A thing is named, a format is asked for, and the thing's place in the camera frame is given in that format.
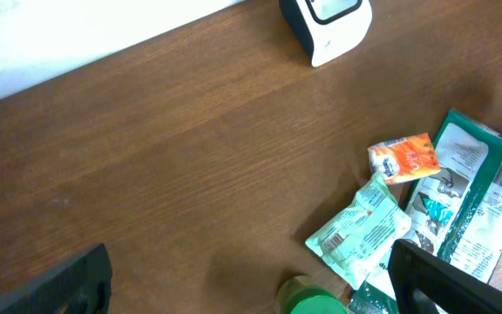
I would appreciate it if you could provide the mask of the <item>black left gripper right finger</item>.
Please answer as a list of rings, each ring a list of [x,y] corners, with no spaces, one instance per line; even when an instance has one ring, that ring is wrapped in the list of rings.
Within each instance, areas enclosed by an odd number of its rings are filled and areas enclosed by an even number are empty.
[[[392,246],[388,272],[401,313],[502,314],[502,291],[400,239]]]

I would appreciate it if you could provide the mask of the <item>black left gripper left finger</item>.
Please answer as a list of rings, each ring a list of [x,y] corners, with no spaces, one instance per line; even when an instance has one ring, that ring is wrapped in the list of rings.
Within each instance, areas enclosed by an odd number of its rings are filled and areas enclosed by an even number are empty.
[[[0,296],[0,314],[106,314],[112,264],[100,243]]]

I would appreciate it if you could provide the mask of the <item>orange snack packet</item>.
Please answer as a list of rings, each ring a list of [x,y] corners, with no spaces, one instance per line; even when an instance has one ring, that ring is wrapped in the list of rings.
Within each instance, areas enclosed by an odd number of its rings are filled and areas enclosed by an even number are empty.
[[[441,171],[427,133],[380,142],[368,148],[370,168],[387,185],[418,180]]]

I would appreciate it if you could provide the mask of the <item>green lid jar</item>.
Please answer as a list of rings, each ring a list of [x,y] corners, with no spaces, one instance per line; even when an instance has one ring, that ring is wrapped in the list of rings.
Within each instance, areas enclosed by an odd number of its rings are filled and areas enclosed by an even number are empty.
[[[277,314],[348,314],[343,303],[310,276],[294,276],[279,288]]]

